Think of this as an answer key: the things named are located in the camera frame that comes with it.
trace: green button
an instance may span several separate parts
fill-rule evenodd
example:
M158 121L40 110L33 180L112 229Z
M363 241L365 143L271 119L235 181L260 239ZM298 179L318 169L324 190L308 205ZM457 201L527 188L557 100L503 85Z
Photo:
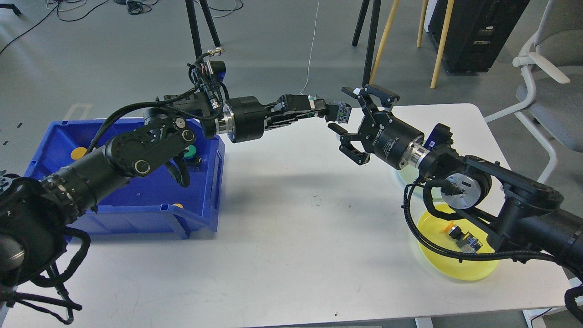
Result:
M184 154L184 158L193 159L196 155L196 147L194 145L188 146L188 152Z

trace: small box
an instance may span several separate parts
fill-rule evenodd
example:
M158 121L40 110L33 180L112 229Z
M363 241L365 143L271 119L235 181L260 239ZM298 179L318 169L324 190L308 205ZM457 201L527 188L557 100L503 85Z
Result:
M103 121L51 122L24 175L42 179L71 164L71 151L87 147ZM90 235L174 232L181 239L201 228L216 232L224 143L218 136L206 140L198 122L188 120L188 125L196 134L194 146L202 160L198 166L190 166L189 187L180 187L166 168L160 167L147 177L132 179L102 200L98 213L87 211L70 226ZM122 118L102 136L100 145L141 126L139 118ZM175 203L184 208L173 206Z

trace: yellow plate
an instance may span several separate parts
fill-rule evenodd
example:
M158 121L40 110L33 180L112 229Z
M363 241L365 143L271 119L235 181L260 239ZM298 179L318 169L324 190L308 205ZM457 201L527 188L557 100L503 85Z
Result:
M452 213L453 210L447 204L436 205L436 209L442 212ZM419 231L427 237L430 241L438 244L441 247L460 252L460 249L455 244L455 239L450 237L443 229L448 225L448 221L439 219L429 214L423 213L419 218L417 227ZM478 253L491 253L494 250L486 242L486 233L476 227L473 223L466 219L454 221L464 233L470 232L474 237L478 238L482 243L482 247L477 251ZM444 274L465 281L480 280L490 275L498 266L498 261L463 261L460 263L456 259L439 255L427 249L425 246L419 244L421 251L425 258L431 264Z

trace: white chair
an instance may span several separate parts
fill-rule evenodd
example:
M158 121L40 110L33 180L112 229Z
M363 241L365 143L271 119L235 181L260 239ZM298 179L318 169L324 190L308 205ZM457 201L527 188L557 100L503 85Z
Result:
M538 178L545 183L557 165L553 146L539 127L559 143L583 152L583 75L565 75L558 67L583 66L583 1L550 0L539 30L525 43L512 64L521 70L525 84L517 90L518 104L485 118L489 123L514 114L549 153L549 163ZM535 81L542 70L549 78ZM528 110L540 124L526 115Z

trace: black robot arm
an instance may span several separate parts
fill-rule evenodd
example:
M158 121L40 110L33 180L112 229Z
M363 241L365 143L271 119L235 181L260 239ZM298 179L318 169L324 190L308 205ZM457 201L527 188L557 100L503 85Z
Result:
M403 211L410 230L428 249L448 257L486 261L513 259L525 263L530 259L547 260L571 270L583 281L583 218L560 208L563 196L551 187L502 168L475 156L458 155L449 128L437 124L423 143L423 134L396 118L391 109L399 96L379 86L366 85L345 93L357 99L364 118L357 133L348 133L337 124L329 128L339 135L340 151L359 165L368 162L373 153L393 168L412 165L419 178L407 186ZM372 96L380 99L379 110ZM360 141L364 152L351 141ZM505 202L498 215L477 206L488 195L492 177L504 189ZM410 213L415 187L423 187L423 202L430 214L444 220L466 218L487 233L494 253L455 252L434 244L416 228ZM436 210L431 189L440 188L444 201L455 211L446 214ZM583 323L583 312L575 298L583 295L583 287L569 289L565 302L569 311Z
M87 147L85 155L69 166L37 181L0 172L0 302L21 303L55 316L65 324L73 321L72 302L64 287L79 267L90 245L83 231L67 227L87 210L97 212L98 203L128 184L165 166L178 184L190 184L183 155L195 141L187 118L201 122L205 137L228 133L233 142L261 138L263 132L309 117L348 121L350 106L327 104L323 99L284 95L262 105L255 97L229 98L223 84L221 61L204 61L220 55L221 48L202 54L188 73L194 87L163 100L122 107L108 117ZM98 146L100 138L122 116L144 109L143 127L125 132ZM78 237L82 245L68 268L58 271L56 260L66 251L66 236ZM46 271L48 278L41 273ZM55 287L62 300L18 293L12 287L32 281L40 287ZM67 308L63 319L29 301Z

